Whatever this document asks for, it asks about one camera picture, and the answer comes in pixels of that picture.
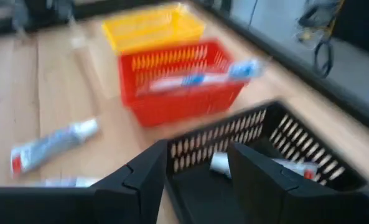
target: red basket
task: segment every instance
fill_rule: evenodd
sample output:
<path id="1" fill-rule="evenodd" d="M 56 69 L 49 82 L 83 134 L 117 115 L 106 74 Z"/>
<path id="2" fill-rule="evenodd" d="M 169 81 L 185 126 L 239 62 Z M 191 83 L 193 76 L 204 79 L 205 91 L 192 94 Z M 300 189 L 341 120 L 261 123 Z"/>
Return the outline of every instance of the red basket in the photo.
<path id="1" fill-rule="evenodd" d="M 136 90 L 150 81 L 194 68 L 226 72 L 232 59 L 217 40 L 126 54 L 119 60 L 122 101 L 143 126 L 226 110 L 244 86 L 244 83 L 203 86 L 185 95 L 136 95 Z"/>

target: plastic basket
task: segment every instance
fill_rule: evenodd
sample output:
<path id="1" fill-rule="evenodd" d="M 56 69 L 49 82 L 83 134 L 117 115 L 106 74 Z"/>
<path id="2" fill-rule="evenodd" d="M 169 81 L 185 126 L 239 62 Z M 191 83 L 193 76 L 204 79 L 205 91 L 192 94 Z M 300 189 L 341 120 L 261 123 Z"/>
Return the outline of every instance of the plastic basket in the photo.
<path id="1" fill-rule="evenodd" d="M 314 181 L 323 189 L 340 193 L 369 188 L 364 177 L 274 101 L 169 141 L 166 187 L 181 223 L 246 223 L 231 180 L 209 170 L 213 152 L 226 151 L 232 141 L 268 157 L 318 163 Z M 270 210 L 273 205 L 265 206 Z"/>
<path id="2" fill-rule="evenodd" d="M 231 62 L 231 57 L 217 40 L 122 55 L 119 62 L 122 101 L 143 126 L 223 111 L 231 106 L 243 83 L 204 86 L 185 95 L 136 96 L 136 90 L 160 77 L 194 68 L 226 72 Z"/>
<path id="3" fill-rule="evenodd" d="M 133 52 L 161 45 L 199 40 L 205 24 L 181 4 L 154 7 L 108 19 L 103 29 L 116 52 Z"/>

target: yellow basket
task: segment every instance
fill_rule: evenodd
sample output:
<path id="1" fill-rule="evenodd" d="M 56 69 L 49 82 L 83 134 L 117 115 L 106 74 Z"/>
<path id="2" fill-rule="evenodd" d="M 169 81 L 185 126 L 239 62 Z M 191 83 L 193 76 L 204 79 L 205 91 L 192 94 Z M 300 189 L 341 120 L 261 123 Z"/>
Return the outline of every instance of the yellow basket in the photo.
<path id="1" fill-rule="evenodd" d="M 115 52 L 134 52 L 160 45 L 199 40 L 205 24 L 182 4 L 154 7 L 104 21 Z"/>

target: toothpaste tube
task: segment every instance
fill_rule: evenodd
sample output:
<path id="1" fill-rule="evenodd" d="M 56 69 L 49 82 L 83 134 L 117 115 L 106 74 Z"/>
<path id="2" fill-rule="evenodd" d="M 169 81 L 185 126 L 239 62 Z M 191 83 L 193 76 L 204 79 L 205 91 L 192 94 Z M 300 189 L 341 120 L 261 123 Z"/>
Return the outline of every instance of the toothpaste tube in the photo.
<path id="1" fill-rule="evenodd" d="M 66 179 L 50 179 L 30 184 L 28 187 L 90 187 L 100 179 L 89 177 L 71 177 Z"/>
<path id="2" fill-rule="evenodd" d="M 310 180 L 317 175 L 317 170 L 319 168 L 319 166 L 313 162 L 296 163 L 284 159 L 273 159 L 273 161 L 303 176 L 305 179 Z M 215 152 L 212 156 L 212 161 L 210 162 L 210 169 L 231 178 L 227 153 Z"/>
<path id="3" fill-rule="evenodd" d="M 181 77 L 168 77 L 151 82 L 139 89 L 141 93 L 158 93 L 183 87 L 218 85 L 228 82 L 248 82 L 250 78 L 260 75 L 260 63 L 257 60 L 237 62 L 230 65 L 228 73 L 194 73 Z"/>
<path id="4" fill-rule="evenodd" d="M 51 156 L 82 144 L 97 131 L 97 120 L 91 119 L 71 124 L 42 139 L 13 148 L 10 156 L 12 175 L 17 176 L 35 169 Z"/>

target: wooden table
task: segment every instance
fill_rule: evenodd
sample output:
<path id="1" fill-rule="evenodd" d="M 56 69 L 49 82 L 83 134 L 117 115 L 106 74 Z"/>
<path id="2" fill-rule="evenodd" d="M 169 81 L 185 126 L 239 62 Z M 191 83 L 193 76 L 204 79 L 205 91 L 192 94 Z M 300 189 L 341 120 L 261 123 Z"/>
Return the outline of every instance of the wooden table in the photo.
<path id="1" fill-rule="evenodd" d="M 218 21 L 191 5 L 189 8 L 207 23 L 205 38 L 218 37 L 235 59 L 266 58 Z M 369 177 L 369 130 L 274 61 L 225 113 L 153 129 L 140 127 L 122 106 L 116 57 L 100 29 L 101 20 L 96 17 L 80 23 L 86 42 L 75 49 L 77 32 L 68 27 L 43 30 L 24 44 L 13 35 L 0 37 L 0 185 L 78 175 L 102 178 L 157 139 L 184 133 L 274 98 L 282 99 Z M 94 116 L 101 124 L 101 133 L 95 138 L 29 175 L 11 179 L 9 155 L 13 145 Z M 164 194 L 158 223 L 175 222 L 169 198 Z"/>

